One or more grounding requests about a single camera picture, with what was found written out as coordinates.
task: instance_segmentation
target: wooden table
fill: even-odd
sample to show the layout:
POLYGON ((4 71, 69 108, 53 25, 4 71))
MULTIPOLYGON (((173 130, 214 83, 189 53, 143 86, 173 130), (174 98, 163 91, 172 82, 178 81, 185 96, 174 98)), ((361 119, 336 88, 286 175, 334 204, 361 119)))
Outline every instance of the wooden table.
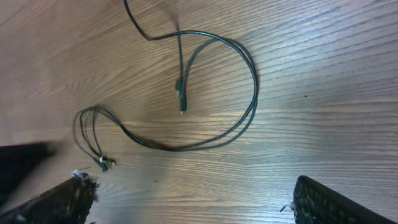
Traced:
MULTIPOLYGON (((26 195, 99 177, 97 223, 293 223, 296 178, 308 175, 398 222, 398 1, 129 1, 151 35, 181 29, 235 39, 256 63, 255 120, 219 149, 146 149, 101 120, 100 144, 119 165, 102 174, 71 142, 74 113, 101 103, 142 137, 208 139, 250 102, 240 56, 213 44, 195 61, 179 115, 177 39, 148 42, 122 0, 0 2, 0 143, 62 142, 26 195)), ((185 59, 206 38, 185 35, 185 59)))

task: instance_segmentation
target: cable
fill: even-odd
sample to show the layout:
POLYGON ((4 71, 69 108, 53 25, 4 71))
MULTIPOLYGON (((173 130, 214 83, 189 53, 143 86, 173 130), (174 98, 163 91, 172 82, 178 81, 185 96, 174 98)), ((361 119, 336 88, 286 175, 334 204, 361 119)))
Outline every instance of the cable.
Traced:
POLYGON ((96 132, 95 132, 95 122, 96 122, 96 118, 99 114, 102 114, 103 116, 107 117, 108 119, 110 119, 113 123, 115 123, 116 125, 118 125, 122 131, 134 142, 140 144, 141 146, 145 146, 151 149, 159 149, 159 150, 163 150, 163 151, 170 151, 170 152, 187 152, 187 151, 197 151, 197 150, 205 150, 205 149, 213 149, 216 147, 221 147, 221 146, 225 146, 233 141, 235 141, 238 137, 240 137, 246 130, 247 128, 250 126, 251 122, 254 119, 254 115, 256 114, 256 108, 257 108, 257 98, 258 98, 258 91, 259 91, 259 85, 258 85, 258 79, 257 79, 257 73, 256 73, 256 68, 254 65, 254 61, 252 59, 252 57, 250 56, 250 53, 248 52, 248 50, 243 47, 243 45, 241 45, 239 42, 232 40, 232 39, 227 39, 224 37, 220 37, 218 35, 209 33, 209 32, 203 32, 203 31, 198 31, 198 30, 180 30, 179 26, 178 26, 178 22, 175 22, 176 24, 176 29, 177 31, 171 34, 165 34, 165 35, 161 35, 161 36, 157 36, 157 37, 151 37, 149 35, 147 35, 139 26, 139 24, 136 22, 136 20, 133 18, 129 5, 127 3, 127 0, 124 0, 124 6, 126 8, 127 14, 130 17, 131 22, 134 24, 134 26, 136 27, 136 29, 138 30, 138 32, 147 40, 149 41, 153 41, 153 40, 162 40, 162 39, 166 39, 166 38, 170 38, 170 37, 178 37, 178 52, 179 52, 179 59, 180 59, 180 76, 176 82, 175 88, 178 92, 178 98, 180 100, 180 112, 181 114, 185 112, 185 110, 187 109, 187 97, 186 97, 186 89, 187 89, 187 80, 189 77, 189 71, 190 71, 190 67, 193 64, 193 61, 195 60, 196 56, 208 45, 212 44, 213 42, 216 41, 221 41, 224 44, 232 47, 233 49, 235 49, 235 51, 237 51, 238 54, 240 54, 240 56, 242 56, 243 60, 246 62, 246 64, 248 65, 250 72, 251 72, 251 76, 253 79, 253 85, 254 85, 254 93, 253 93, 253 97, 252 100, 248 106, 248 108, 246 109, 245 113, 242 115, 242 118, 231 128, 229 128, 225 133, 220 134, 218 136, 215 136, 213 138, 195 143, 195 144, 190 144, 190 145, 186 145, 186 146, 168 146, 166 144, 162 144, 159 142, 155 142, 155 141, 151 141, 148 139, 143 139, 140 138, 139 136, 136 136, 135 134, 133 134, 132 132, 130 132, 123 124, 122 122, 117 119, 116 115, 114 115, 114 113, 112 113, 111 111, 105 109, 104 107, 100 106, 100 105, 96 105, 96 106, 92 106, 86 109, 83 109, 79 112, 77 112, 74 120, 73 120, 73 138, 77 144, 77 146, 86 154, 88 154, 102 169, 103 171, 107 171, 109 166, 112 166, 115 161, 112 159, 107 158, 101 148, 100 148, 100 144, 97 140, 96 137, 96 132), (203 45, 199 46, 194 53, 192 54, 192 56, 190 57, 185 69, 183 66, 183 57, 182 57, 182 44, 181 44, 181 35, 185 35, 185 34, 196 34, 196 35, 204 35, 207 37, 211 37, 212 39, 205 42, 203 45), (96 143, 96 148, 91 144, 89 137, 88 137, 88 133, 87 133, 87 123, 88 120, 90 118, 90 113, 92 113, 92 128, 93 128, 93 137, 96 143), (225 136, 227 136, 228 134, 232 133, 236 128, 238 128, 245 120, 246 118, 249 116, 249 114, 251 113, 248 122, 246 123, 246 125, 243 127, 242 130, 240 130, 240 132, 233 136, 231 139, 216 144, 216 145, 210 145, 210 146, 204 146, 204 144, 208 144, 211 143, 213 141, 217 141, 225 136), (80 132, 81 132, 81 136, 84 140, 84 143, 88 146, 88 148, 91 149, 91 151, 94 153, 94 155, 90 154, 80 143, 79 140, 77 140, 77 135, 76 135, 76 122, 79 122, 80 124, 80 132))

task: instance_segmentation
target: blurry black object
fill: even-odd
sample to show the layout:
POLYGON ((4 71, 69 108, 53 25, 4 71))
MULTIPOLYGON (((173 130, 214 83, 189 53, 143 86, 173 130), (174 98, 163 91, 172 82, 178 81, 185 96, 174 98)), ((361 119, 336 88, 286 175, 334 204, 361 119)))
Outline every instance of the blurry black object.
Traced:
POLYGON ((84 224, 98 184, 88 174, 75 174, 39 197, 0 216, 0 224, 84 224))
POLYGON ((297 224, 395 223, 307 176, 298 178, 290 207, 297 224))
POLYGON ((0 208, 19 184, 54 153, 49 143, 0 147, 0 208))

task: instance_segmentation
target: wire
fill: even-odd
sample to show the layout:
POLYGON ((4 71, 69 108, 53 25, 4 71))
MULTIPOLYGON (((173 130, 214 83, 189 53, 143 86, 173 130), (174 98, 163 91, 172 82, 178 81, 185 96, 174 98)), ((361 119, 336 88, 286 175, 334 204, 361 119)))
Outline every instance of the wire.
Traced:
POLYGON ((106 171, 108 169, 108 164, 109 161, 111 161, 111 163, 114 163, 114 160, 112 159, 108 159, 102 152, 101 148, 100 148, 100 144, 97 140, 96 137, 96 132, 95 132, 95 122, 96 122, 96 118, 99 114, 107 117, 108 119, 110 119, 113 123, 115 123, 116 125, 118 125, 121 130, 134 142, 140 144, 141 146, 145 146, 151 149, 159 149, 159 150, 163 150, 163 151, 170 151, 170 152, 186 152, 186 151, 197 151, 197 150, 205 150, 205 149, 213 149, 216 147, 221 147, 221 146, 225 146, 233 141, 235 141, 238 137, 240 137, 246 130, 247 128, 250 126, 250 124, 252 123, 253 119, 254 119, 254 115, 256 114, 256 108, 257 108, 257 98, 258 98, 258 91, 259 91, 259 82, 257 79, 257 73, 256 73, 256 68, 255 68, 255 64, 254 61, 250 55, 250 53, 248 52, 248 50, 243 47, 243 45, 241 45, 239 42, 232 40, 232 39, 228 39, 228 38, 224 38, 224 37, 220 37, 218 35, 209 33, 209 32, 203 32, 203 31, 198 31, 198 30, 180 30, 179 26, 178 26, 178 22, 176 21, 176 32, 170 33, 170 34, 165 34, 165 35, 161 35, 161 36, 157 36, 157 37, 151 37, 149 35, 147 35, 139 26, 139 24, 137 23, 137 21, 133 18, 129 5, 127 3, 127 0, 124 0, 124 6, 126 8, 127 14, 130 17, 131 22, 134 24, 134 26, 136 27, 136 29, 138 30, 138 32, 147 40, 152 41, 152 40, 162 40, 162 39, 166 39, 166 38, 170 38, 170 37, 178 37, 178 52, 179 52, 179 59, 180 59, 180 76, 179 79, 177 80, 177 84, 176 84, 176 89, 179 92, 180 95, 180 108, 182 107, 182 100, 186 101, 186 88, 187 88, 187 80, 189 77, 189 71, 190 71, 190 67, 193 64, 193 61, 195 60, 195 58, 197 57, 197 55, 208 45, 212 44, 213 42, 216 41, 221 41, 224 44, 232 47, 233 49, 235 49, 235 51, 237 51, 238 54, 240 54, 240 56, 242 56, 243 60, 246 62, 246 64, 248 65, 250 72, 251 72, 251 76, 253 79, 253 85, 254 85, 254 93, 252 96, 252 100, 248 106, 248 108, 246 109, 246 111, 244 112, 244 114, 242 115, 242 118, 231 128, 229 128, 225 133, 220 134, 218 136, 215 136, 213 138, 195 143, 195 144, 190 144, 190 145, 186 145, 186 146, 168 146, 166 144, 162 144, 156 141, 151 141, 148 139, 143 139, 140 138, 139 136, 136 136, 135 134, 133 134, 132 132, 130 132, 125 125, 123 125, 123 123, 117 119, 116 115, 114 115, 113 112, 105 109, 104 107, 100 106, 100 105, 96 105, 96 106, 92 106, 89 107, 87 109, 83 109, 79 112, 77 112, 75 119, 73 120, 73 138, 76 142, 76 144, 78 145, 78 147, 86 154, 88 154, 98 165, 100 165, 104 171, 106 171), (207 37, 211 37, 212 39, 205 42, 203 45, 199 46, 194 53, 192 54, 192 56, 190 57, 189 61, 187 62, 187 65, 184 69, 183 66, 183 57, 182 57, 182 44, 181 44, 181 35, 185 35, 185 34, 195 34, 195 35, 204 35, 207 37), (94 140, 96 143, 96 148, 94 148, 94 146, 91 144, 89 138, 88 138, 88 134, 87 134, 87 122, 88 119, 90 117, 90 113, 92 114, 92 128, 93 128, 93 136, 94 136, 94 140), (250 117, 248 119, 248 122, 244 125, 243 129, 240 130, 240 132, 233 136, 232 138, 230 138, 229 140, 219 143, 219 144, 214 144, 214 145, 207 145, 204 146, 205 144, 211 143, 213 141, 217 141, 220 140, 221 138, 227 136, 228 134, 232 133, 236 128, 238 128, 245 120, 246 118, 249 116, 250 117), (77 140, 77 135, 76 135, 76 122, 79 121, 80 124, 80 132, 81 132, 81 136, 85 142, 85 144, 91 149, 91 151, 94 153, 94 155, 90 154, 77 140))

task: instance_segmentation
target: thin wire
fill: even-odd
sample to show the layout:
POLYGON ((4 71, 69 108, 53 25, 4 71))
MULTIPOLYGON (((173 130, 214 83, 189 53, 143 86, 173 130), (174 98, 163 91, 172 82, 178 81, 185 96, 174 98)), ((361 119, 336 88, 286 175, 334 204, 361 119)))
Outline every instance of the thin wire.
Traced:
POLYGON ((137 23, 137 21, 133 18, 131 11, 129 9, 129 5, 127 3, 127 0, 124 0, 124 6, 126 8, 127 14, 130 17, 130 20, 132 21, 132 23, 135 25, 136 29, 138 30, 138 32, 147 40, 152 41, 152 40, 162 40, 162 39, 166 39, 169 37, 178 37, 178 52, 179 52, 179 59, 180 59, 180 78, 183 81, 183 88, 181 90, 181 94, 185 94, 186 91, 186 86, 187 86, 187 80, 189 77, 189 71, 190 71, 190 67, 193 64, 193 61, 196 59, 197 55, 208 45, 212 44, 213 42, 216 41, 221 41, 225 44, 227 44, 228 46, 232 47, 233 49, 235 49, 235 51, 237 51, 238 54, 240 54, 240 56, 242 56, 243 60, 246 62, 246 64, 248 65, 250 72, 251 72, 251 76, 253 79, 253 86, 254 86, 254 91, 253 91, 253 96, 252 96, 252 100, 248 106, 248 108, 246 109, 246 111, 244 112, 244 114, 242 115, 242 118, 231 128, 229 128, 225 133, 220 134, 218 136, 215 136, 213 138, 195 143, 195 144, 190 144, 190 145, 186 145, 186 146, 168 146, 166 144, 162 144, 159 142, 155 142, 155 141, 151 141, 148 139, 143 139, 140 138, 139 136, 136 136, 135 134, 133 134, 132 132, 130 132, 125 125, 122 124, 122 122, 117 119, 116 115, 103 108, 100 105, 96 105, 96 106, 92 106, 89 107, 87 109, 81 110, 79 112, 77 112, 75 119, 73 120, 73 138, 76 142, 76 144, 79 146, 79 148, 81 150, 83 150, 85 153, 89 154, 89 156, 91 158, 93 158, 97 163, 98 160, 96 160, 96 157, 91 155, 88 151, 86 151, 82 145, 78 142, 77 137, 76 137, 76 131, 75 131, 75 127, 76 127, 76 122, 77 122, 77 118, 80 119, 80 131, 81 131, 81 135, 82 138, 86 141, 86 143, 88 144, 88 147, 96 154, 96 156, 98 157, 102 157, 103 153, 102 150, 100 148, 100 144, 98 143, 96 134, 95 134, 95 121, 96 118, 99 114, 102 114, 103 116, 107 117, 108 119, 110 119, 113 123, 115 123, 116 125, 118 125, 122 131, 130 138, 132 139, 134 142, 151 148, 151 149, 159 149, 159 150, 165 150, 165 151, 171 151, 171 152, 185 152, 185 151, 196 151, 196 150, 204 150, 204 149, 213 149, 216 147, 221 147, 221 146, 225 146, 227 144, 230 144, 231 142, 235 141, 238 137, 240 137, 246 130, 247 128, 250 126, 250 124, 252 123, 253 119, 254 119, 254 115, 256 114, 256 108, 257 108, 257 98, 258 98, 258 79, 257 79, 257 73, 256 73, 256 68, 255 68, 255 64, 254 61, 250 55, 250 53, 248 52, 248 50, 241 45, 239 42, 232 40, 232 39, 227 39, 227 38, 223 38, 220 37, 218 35, 209 33, 209 32, 203 32, 203 31, 198 31, 198 30, 180 30, 179 26, 178 26, 178 22, 175 21, 176 23, 176 29, 177 32, 173 32, 170 34, 165 34, 165 35, 161 35, 161 36, 157 36, 157 37, 151 37, 149 35, 147 35, 139 26, 139 24, 137 23), (212 39, 205 42, 203 45, 199 46, 194 53, 192 54, 192 56, 190 57, 185 70, 183 67, 183 58, 182 58, 182 45, 181 45, 181 35, 185 35, 185 34, 195 34, 195 35, 204 35, 207 37, 211 37, 212 39), (90 144, 90 141, 88 140, 88 135, 86 133, 86 123, 85 125, 83 125, 83 118, 85 114, 89 114, 89 113, 93 113, 93 135, 94 135, 94 139, 98 148, 98 151, 96 151, 94 149, 94 147, 90 144), (245 120, 246 118, 249 116, 250 117, 248 119, 248 122, 244 125, 243 129, 240 130, 240 132, 233 136, 231 139, 229 139, 226 142, 222 142, 220 144, 216 144, 216 145, 210 145, 210 146, 203 146, 204 144, 208 144, 210 142, 213 141, 217 141, 225 136, 227 136, 228 134, 232 133, 236 128, 238 128, 245 120))

